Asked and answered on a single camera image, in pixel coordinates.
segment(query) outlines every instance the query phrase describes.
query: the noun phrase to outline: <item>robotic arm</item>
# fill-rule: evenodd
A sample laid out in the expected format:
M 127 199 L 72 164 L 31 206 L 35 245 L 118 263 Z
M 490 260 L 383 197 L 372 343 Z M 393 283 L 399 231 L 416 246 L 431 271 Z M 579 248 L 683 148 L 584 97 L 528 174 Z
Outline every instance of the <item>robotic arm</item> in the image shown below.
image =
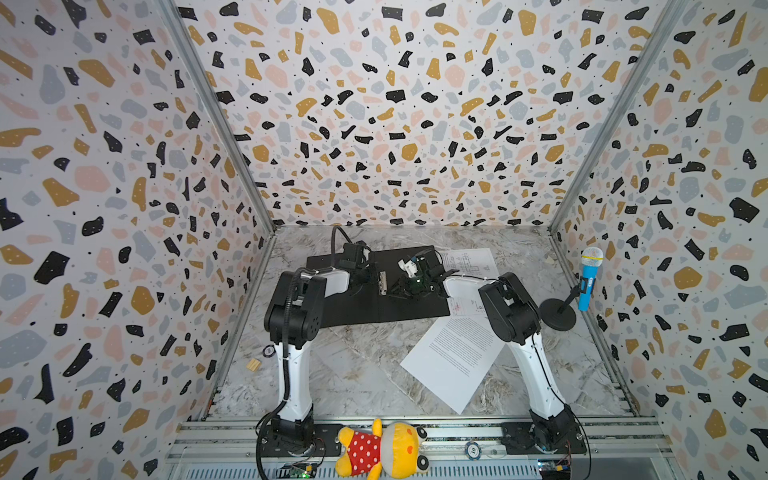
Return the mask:
M 287 342 L 286 355 L 278 362 L 280 398 L 285 404 L 273 412 L 270 424 L 273 434 L 290 445 L 290 451 L 303 452 L 313 442 L 309 357 L 312 340 L 323 325 L 323 301 L 361 282 L 378 280 L 368 271 L 366 254 L 363 245 L 345 243 L 337 263 L 342 268 L 285 272 L 278 281 L 264 327 L 281 356 L 283 342 Z M 498 279 L 481 279 L 457 274 L 456 270 L 445 271 L 434 250 L 403 260 L 400 267 L 404 276 L 391 291 L 380 288 L 380 294 L 419 298 L 436 293 L 482 303 L 494 333 L 509 345 L 520 366 L 530 398 L 535 444 L 547 451 L 562 446 L 565 437 L 578 427 L 570 407 L 561 400 L 563 395 L 554 384 L 541 346 L 538 307 L 517 276 L 505 273 Z

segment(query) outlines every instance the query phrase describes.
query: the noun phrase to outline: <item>plush toy leg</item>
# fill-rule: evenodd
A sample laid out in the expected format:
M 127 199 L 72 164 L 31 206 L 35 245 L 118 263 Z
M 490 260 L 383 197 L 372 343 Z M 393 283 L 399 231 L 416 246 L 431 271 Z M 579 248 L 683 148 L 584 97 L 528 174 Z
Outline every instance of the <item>plush toy leg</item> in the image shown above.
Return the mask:
M 371 471 L 368 472 L 368 480 L 379 480 L 379 475 L 382 474 L 382 464 L 381 462 L 375 464 L 373 468 L 371 468 Z
M 380 419 L 376 419 L 373 421 L 373 435 L 376 435 L 377 437 L 382 436 L 382 421 Z
M 345 446 L 348 447 L 349 443 L 352 441 L 352 437 L 355 435 L 355 431 L 352 430 L 350 427 L 344 427 L 341 430 L 339 430 L 339 441 Z
M 352 476 L 352 462 L 346 453 L 342 458 L 336 460 L 336 473 L 339 474 L 339 477 Z

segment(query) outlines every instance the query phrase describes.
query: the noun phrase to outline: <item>white paper sheet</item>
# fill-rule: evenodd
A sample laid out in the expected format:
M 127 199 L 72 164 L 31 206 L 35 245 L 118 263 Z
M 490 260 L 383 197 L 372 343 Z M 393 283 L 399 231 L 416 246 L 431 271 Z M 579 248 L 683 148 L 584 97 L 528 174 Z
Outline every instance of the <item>white paper sheet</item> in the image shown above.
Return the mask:
M 490 249 L 440 252 L 446 270 L 473 276 L 498 276 Z M 462 413 L 501 352 L 485 309 L 471 300 L 449 299 L 451 316 L 442 317 L 400 363 L 432 393 Z

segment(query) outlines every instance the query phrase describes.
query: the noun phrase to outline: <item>blue poker chip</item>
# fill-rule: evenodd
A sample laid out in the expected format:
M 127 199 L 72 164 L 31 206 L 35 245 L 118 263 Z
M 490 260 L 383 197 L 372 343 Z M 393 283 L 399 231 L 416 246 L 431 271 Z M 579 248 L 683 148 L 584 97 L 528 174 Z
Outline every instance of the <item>blue poker chip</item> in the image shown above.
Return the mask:
M 476 442 L 467 442 L 467 446 L 464 447 L 464 453 L 467 454 L 470 460 L 479 460 L 482 451 L 480 450 L 480 445 Z

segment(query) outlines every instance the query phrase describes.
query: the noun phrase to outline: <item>terrazzo wallpaper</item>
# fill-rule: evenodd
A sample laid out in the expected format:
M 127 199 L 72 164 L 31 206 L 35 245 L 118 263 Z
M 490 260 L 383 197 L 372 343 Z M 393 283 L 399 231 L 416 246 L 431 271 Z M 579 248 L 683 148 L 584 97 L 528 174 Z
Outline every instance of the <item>terrazzo wallpaper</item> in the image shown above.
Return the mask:
M 606 253 L 598 323 L 696 480 L 768 478 L 766 26 L 691 2 L 556 234 Z
M 261 226 L 153 3 L 0 15 L 0 477 L 158 478 Z
M 549 223 L 663 0 L 177 0 L 276 224 Z

